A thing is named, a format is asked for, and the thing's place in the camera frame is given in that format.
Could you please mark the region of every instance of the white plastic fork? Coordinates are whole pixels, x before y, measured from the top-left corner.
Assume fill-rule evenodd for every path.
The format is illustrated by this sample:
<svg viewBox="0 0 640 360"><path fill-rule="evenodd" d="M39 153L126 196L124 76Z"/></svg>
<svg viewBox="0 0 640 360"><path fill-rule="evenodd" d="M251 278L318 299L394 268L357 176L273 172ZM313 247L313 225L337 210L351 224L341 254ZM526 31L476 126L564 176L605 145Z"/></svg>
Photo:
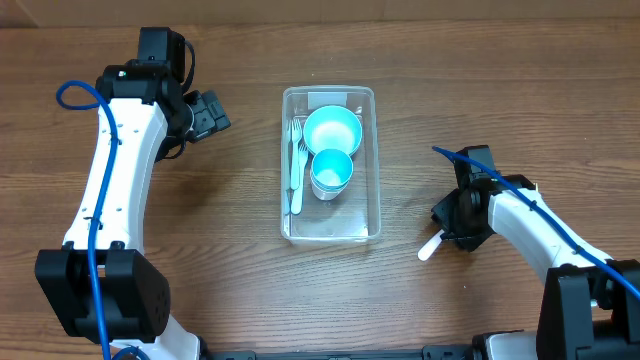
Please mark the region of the white plastic fork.
<svg viewBox="0 0 640 360"><path fill-rule="evenodd" d="M293 191L293 199L291 200L291 213L294 215L300 214L302 211L302 190L304 189L304 169L307 166L307 160L309 160L309 149L305 144L300 144L300 186Z"/></svg>
<svg viewBox="0 0 640 360"><path fill-rule="evenodd" d="M300 186L300 168L298 167L298 143L302 139L302 126L299 119L293 119L293 128L291 129L291 140L293 141L293 155L291 157L291 190L295 190Z"/></svg>

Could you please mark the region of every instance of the blue cable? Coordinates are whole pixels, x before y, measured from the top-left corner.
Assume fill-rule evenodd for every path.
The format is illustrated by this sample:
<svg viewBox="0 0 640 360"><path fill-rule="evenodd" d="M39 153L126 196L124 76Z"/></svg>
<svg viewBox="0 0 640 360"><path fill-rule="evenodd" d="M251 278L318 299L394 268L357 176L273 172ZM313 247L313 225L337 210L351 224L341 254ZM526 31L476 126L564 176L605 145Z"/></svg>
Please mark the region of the blue cable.
<svg viewBox="0 0 640 360"><path fill-rule="evenodd" d="M72 87L77 86L86 90L89 94L91 94L96 100L96 103L86 104L86 105L68 105L62 100L62 94ZM96 260L96 235L98 232L98 228L100 226L100 215L102 214L102 208L104 206L104 200L107 196L107 189L109 188L109 182L111 181L111 173L113 172L113 165L116 160L116 152L118 151L118 128L116 127L116 120L109 108L109 104L107 101L100 95L100 93L94 89L91 85L78 80L67 81L62 84L58 91L56 92L56 101L58 104L65 109L68 110L89 110L95 109L98 106L101 106L104 110L104 113L107 115L107 120L109 122L109 128L111 130L111 149L109 150L109 158L107 159L107 166L104 170L104 176L102 178L102 184L100 185L100 192L98 193L98 200L96 201L96 207L93 211L93 216L91 218L91 225L89 226L89 246L87 250L87 257L89 260L89 277L91 279L91 293L93 295L93 302L95 305L96 311L96 319L98 322L98 333L100 334L100 345L102 346L102 356L104 360L111 360L111 349L109 348L109 335L107 333L107 324L104 315L104 306L102 304L102 291L100 290L100 278L98 277L98 264ZM140 357L142 360L149 360L144 352L136 349L136 356ZM120 359L124 356L124 353L114 359Z"/></svg>
<svg viewBox="0 0 640 360"><path fill-rule="evenodd" d="M142 352L142 350L140 350L139 348L133 346L129 346L118 351L118 353L113 356L112 360L122 360L124 359L125 355L133 355L140 360L149 360L147 354Z"/></svg>
<svg viewBox="0 0 640 360"><path fill-rule="evenodd" d="M640 291L638 291L638 289L633 284L631 284L629 280L627 280L619 272L614 270L611 266L607 265L600 259L591 255L581 246L579 246L571 238L571 236L565 231L565 229L553 217L551 217L551 215L549 215L546 211L541 209L534 201L531 201L529 198L524 196L523 193L521 193L515 186L511 185L511 183L505 180L500 174L489 169L482 163L476 160L470 159L464 155L460 155L458 153L454 153L449 150L441 149L437 146L432 147L432 149L446 156L447 159L449 159L451 162L455 162L455 160L464 161L466 163L469 163L473 166L478 167L480 170L489 174L489 176L491 176L492 178L498 180L502 185L504 185L507 189L513 192L518 198L520 198L522 202L524 202L527 206L529 206L529 208L535 210L535 212L537 212L549 225L551 225L551 227L560 235L562 240L564 240L577 254L580 254L583 258L592 262L596 267L600 268L602 271L607 273L607 275L609 275L612 279L617 281L620 285L622 285L625 289L627 289L627 291L629 291L631 295L633 295L638 301L640 301Z"/></svg>

